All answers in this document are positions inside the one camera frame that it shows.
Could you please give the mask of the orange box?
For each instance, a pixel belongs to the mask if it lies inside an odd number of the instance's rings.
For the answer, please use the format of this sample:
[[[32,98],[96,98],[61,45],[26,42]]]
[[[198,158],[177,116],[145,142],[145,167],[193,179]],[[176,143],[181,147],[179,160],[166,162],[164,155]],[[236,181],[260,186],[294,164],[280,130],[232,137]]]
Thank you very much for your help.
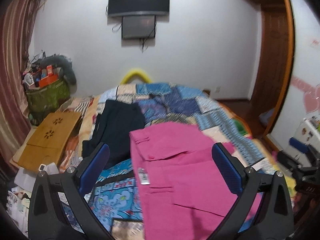
[[[38,84],[40,88],[46,87],[51,83],[54,83],[59,79],[58,74],[55,72],[54,67],[52,65],[48,65],[46,68],[42,70],[41,79]]]

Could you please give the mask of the grey plush toy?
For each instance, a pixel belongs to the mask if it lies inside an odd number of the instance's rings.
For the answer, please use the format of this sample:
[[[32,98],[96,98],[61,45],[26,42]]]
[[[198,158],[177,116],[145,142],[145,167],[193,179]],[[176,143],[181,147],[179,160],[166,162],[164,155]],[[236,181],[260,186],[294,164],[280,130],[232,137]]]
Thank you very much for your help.
[[[40,61],[40,68],[44,69],[52,65],[54,68],[60,68],[59,78],[64,79],[69,85],[76,85],[76,77],[72,69],[72,62],[64,55],[52,55],[45,57]]]

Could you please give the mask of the pink heart wall sticker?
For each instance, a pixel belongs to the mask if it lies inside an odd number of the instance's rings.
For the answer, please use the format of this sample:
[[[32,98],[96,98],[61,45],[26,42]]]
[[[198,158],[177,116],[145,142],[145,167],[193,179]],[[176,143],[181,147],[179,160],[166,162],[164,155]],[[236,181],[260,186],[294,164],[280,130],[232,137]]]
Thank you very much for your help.
[[[293,76],[291,85],[303,92],[303,105],[306,113],[319,112],[319,84],[312,86],[303,79]]]

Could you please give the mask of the green storage bag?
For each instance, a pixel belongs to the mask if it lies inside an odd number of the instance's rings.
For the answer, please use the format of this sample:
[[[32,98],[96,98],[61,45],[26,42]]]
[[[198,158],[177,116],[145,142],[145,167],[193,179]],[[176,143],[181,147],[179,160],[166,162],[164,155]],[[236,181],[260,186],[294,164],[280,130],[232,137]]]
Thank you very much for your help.
[[[29,121],[33,126],[39,126],[49,113],[55,112],[70,99],[70,91],[67,82],[59,79],[41,89],[26,91],[26,97]]]

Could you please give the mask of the blue patchwork bedspread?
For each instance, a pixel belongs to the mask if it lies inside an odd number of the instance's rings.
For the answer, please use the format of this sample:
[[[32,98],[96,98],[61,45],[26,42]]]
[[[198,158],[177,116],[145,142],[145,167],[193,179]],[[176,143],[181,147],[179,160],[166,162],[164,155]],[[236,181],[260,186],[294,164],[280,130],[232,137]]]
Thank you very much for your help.
[[[77,104],[75,110],[84,114],[79,131],[81,156],[82,142],[92,138],[96,118],[103,112],[106,100],[137,103],[145,118],[144,128],[164,122],[194,125],[213,143],[222,143],[244,165],[251,164],[262,174],[277,170],[264,148],[251,139],[250,133],[221,104],[198,89],[168,83],[120,85],[90,103]],[[103,169],[86,200],[108,232],[119,229],[127,220],[142,232],[143,214],[131,154],[130,159]]]

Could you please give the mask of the wooden lap desk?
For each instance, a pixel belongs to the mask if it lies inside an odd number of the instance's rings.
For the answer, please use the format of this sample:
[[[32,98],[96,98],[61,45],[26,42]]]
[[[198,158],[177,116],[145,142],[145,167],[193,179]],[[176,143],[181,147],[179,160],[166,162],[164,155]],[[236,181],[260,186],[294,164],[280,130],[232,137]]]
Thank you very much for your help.
[[[79,112],[48,114],[28,140],[17,162],[18,165],[31,172],[37,172],[42,164],[58,164],[80,117]]]

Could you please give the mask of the dark navy folded garment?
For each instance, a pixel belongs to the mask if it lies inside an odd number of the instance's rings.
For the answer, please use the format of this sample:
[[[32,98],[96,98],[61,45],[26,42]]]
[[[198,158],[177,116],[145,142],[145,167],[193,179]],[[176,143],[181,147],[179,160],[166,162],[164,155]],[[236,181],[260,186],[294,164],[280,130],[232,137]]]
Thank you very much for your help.
[[[103,142],[110,149],[106,169],[130,159],[129,133],[144,126],[145,118],[137,103],[106,100],[103,112],[96,118],[92,138],[82,142],[82,156],[89,156]]]

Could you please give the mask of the brown wooden door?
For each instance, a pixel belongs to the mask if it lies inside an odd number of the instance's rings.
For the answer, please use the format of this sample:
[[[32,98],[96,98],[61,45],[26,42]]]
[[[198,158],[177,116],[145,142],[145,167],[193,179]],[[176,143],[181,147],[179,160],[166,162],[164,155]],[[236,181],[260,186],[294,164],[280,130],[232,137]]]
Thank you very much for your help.
[[[290,83],[294,22],[290,0],[249,0],[261,8],[261,50],[251,101],[258,113],[272,110],[264,135],[274,127]]]

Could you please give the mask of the pink pants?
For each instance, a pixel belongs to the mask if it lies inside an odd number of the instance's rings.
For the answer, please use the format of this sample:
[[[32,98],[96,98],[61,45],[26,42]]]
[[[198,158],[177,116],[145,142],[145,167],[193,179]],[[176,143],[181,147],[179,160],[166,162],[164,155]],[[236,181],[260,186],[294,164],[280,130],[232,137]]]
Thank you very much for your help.
[[[164,122],[129,133],[146,239],[207,239],[237,196],[196,126]]]

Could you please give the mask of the white sticker-covered box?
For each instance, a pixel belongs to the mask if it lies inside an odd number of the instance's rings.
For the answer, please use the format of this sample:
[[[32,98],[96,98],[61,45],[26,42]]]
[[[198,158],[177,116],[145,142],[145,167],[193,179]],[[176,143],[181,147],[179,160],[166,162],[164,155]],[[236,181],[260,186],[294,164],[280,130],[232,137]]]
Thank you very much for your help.
[[[293,138],[305,145],[312,145],[319,152],[319,119],[315,116],[304,118],[296,129]],[[291,145],[288,145],[285,152],[301,163],[303,167],[311,166],[306,155]]]

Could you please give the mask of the striped maroon curtain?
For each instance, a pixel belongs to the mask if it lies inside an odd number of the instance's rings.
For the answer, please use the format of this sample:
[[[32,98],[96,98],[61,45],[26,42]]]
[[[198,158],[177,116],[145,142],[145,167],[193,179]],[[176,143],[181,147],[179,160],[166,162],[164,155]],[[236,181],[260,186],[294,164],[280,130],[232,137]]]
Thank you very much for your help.
[[[30,131],[28,103],[22,74],[41,0],[12,0],[1,14],[1,170],[10,172],[9,160]]]

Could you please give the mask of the yellow curved headboard tube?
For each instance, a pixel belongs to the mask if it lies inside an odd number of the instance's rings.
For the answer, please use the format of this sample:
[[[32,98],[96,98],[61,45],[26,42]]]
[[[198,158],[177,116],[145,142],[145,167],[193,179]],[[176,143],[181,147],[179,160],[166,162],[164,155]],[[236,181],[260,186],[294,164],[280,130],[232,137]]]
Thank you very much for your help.
[[[133,68],[125,74],[120,84],[128,84],[134,79],[139,79],[143,83],[152,83],[151,77],[144,70],[140,68]]]

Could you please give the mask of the black wall television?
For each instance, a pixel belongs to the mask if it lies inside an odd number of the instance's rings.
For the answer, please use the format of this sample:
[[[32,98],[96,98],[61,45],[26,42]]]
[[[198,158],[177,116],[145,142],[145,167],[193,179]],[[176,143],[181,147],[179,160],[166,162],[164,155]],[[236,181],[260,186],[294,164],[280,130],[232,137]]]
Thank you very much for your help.
[[[168,15],[170,0],[108,0],[107,15],[122,17],[134,15]]]

